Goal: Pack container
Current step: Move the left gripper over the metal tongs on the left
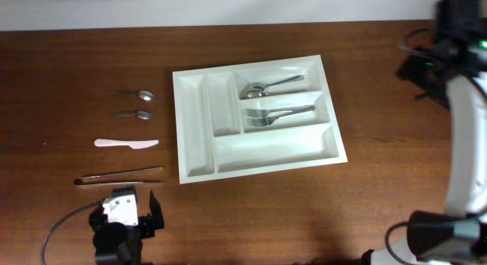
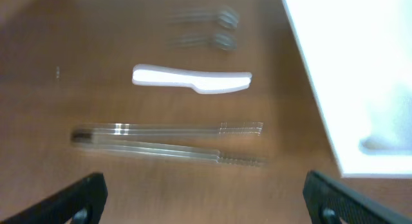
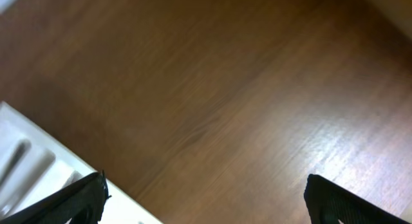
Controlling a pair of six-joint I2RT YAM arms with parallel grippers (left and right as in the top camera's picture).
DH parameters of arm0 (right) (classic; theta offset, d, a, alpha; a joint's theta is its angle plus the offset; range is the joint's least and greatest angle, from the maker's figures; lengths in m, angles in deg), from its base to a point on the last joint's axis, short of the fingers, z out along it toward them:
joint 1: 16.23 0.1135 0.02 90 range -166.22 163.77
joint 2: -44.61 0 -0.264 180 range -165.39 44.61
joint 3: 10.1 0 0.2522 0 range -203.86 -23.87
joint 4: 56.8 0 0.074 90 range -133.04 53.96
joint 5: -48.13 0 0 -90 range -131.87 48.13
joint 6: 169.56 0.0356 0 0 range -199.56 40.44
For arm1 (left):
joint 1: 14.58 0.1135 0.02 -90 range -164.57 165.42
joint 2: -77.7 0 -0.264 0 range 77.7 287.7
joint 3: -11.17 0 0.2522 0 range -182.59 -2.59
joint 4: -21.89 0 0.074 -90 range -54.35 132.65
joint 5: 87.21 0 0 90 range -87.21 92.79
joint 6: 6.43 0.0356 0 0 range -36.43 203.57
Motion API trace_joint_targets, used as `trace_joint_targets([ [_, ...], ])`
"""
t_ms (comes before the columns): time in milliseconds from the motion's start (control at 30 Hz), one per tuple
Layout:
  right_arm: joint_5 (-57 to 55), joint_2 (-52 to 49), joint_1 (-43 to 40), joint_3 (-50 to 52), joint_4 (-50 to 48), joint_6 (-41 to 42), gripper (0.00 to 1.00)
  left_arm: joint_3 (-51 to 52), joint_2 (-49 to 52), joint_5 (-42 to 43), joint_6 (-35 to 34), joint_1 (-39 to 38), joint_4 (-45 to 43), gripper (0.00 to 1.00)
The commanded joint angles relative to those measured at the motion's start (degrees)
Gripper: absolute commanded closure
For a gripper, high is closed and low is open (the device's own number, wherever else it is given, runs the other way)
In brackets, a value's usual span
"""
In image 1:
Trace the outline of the metal kitchen tongs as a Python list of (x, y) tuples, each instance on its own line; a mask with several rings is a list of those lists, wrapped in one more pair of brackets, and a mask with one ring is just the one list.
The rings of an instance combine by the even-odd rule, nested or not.
[(155, 171), (163, 170), (162, 167), (139, 168), (130, 171), (119, 171), (105, 174), (95, 174), (77, 177), (73, 180), (76, 187), (94, 186), (119, 186), (119, 185), (140, 185), (140, 184), (161, 184), (161, 180), (144, 180), (140, 176)]

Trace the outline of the pink plastic knife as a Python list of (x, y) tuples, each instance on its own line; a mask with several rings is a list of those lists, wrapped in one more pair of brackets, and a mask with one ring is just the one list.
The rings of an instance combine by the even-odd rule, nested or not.
[(116, 140), (116, 139), (95, 139), (94, 145), (98, 148), (103, 147), (121, 147), (127, 146), (131, 149), (143, 149), (143, 148), (150, 148), (155, 146), (159, 143), (158, 140), (143, 140), (143, 141), (125, 141), (125, 140)]

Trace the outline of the small teaspoon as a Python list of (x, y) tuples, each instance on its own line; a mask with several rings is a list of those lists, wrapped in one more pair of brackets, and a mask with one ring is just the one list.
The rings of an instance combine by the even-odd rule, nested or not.
[(151, 120), (153, 118), (153, 114), (145, 110), (136, 110), (132, 112), (115, 113), (110, 115), (110, 117), (113, 118), (137, 117), (141, 120)]
[(111, 91), (110, 95), (122, 96), (122, 95), (135, 95), (144, 101), (152, 101), (154, 95), (147, 90), (137, 90), (137, 91)]

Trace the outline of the metal fork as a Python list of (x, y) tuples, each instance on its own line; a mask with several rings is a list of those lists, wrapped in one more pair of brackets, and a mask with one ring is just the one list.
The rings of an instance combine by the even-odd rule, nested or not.
[(267, 117), (271, 113), (280, 113), (280, 112), (291, 112), (293, 110), (301, 109), (301, 107), (287, 107), (287, 108), (278, 108), (278, 109), (245, 109), (243, 112), (248, 117), (255, 117), (255, 118), (263, 118)]
[(314, 105), (310, 105), (310, 106), (301, 107), (301, 109), (293, 110), (291, 112), (281, 113), (279, 115), (270, 116), (270, 117), (263, 117), (263, 118), (249, 117), (249, 119), (247, 119), (247, 124), (255, 127), (271, 126), (276, 120), (283, 119), (286, 117), (291, 117), (301, 113), (312, 112), (315, 111), (315, 109), (316, 107)]

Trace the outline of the large metal spoon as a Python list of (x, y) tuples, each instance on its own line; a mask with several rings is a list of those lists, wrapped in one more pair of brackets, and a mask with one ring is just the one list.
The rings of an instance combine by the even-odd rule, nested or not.
[(304, 80), (304, 76), (303, 75), (295, 75), (295, 76), (291, 76), (289, 78), (284, 78), (282, 80), (274, 81), (274, 82), (267, 82), (267, 83), (264, 83), (264, 82), (254, 82), (254, 83), (248, 84), (244, 88), (244, 90), (247, 91), (247, 90), (250, 90), (251, 88), (260, 88), (262, 90), (265, 90), (266, 88), (271, 87), (271, 86), (280, 85), (280, 84), (284, 84), (284, 83), (288, 83), (288, 82), (293, 82), (293, 81), (301, 81), (301, 80)]
[(251, 89), (243, 89), (242, 92), (240, 93), (240, 99), (247, 100), (253, 98), (260, 98), (260, 97), (272, 97), (272, 96), (279, 96), (283, 94), (299, 94), (299, 93), (300, 91), (269, 92), (258, 88), (251, 88)]

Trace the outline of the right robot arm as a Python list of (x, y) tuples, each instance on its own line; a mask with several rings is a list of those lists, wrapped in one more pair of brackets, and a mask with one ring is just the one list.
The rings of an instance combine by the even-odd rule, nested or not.
[(451, 113), (452, 155), (444, 212), (414, 211), (390, 226), (385, 247), (359, 264), (486, 262), (486, 25), (482, 0), (440, 0), (428, 29), (432, 46), (399, 47), (408, 59), (396, 75), (420, 87)]

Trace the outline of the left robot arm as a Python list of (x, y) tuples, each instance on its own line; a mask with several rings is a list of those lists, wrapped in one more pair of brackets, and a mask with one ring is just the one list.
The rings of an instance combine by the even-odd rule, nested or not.
[(89, 225), (94, 231), (95, 263), (136, 265), (142, 262), (142, 241), (153, 238), (164, 228), (161, 204), (149, 195), (150, 212), (138, 215), (134, 187), (114, 190), (112, 196), (90, 214)]

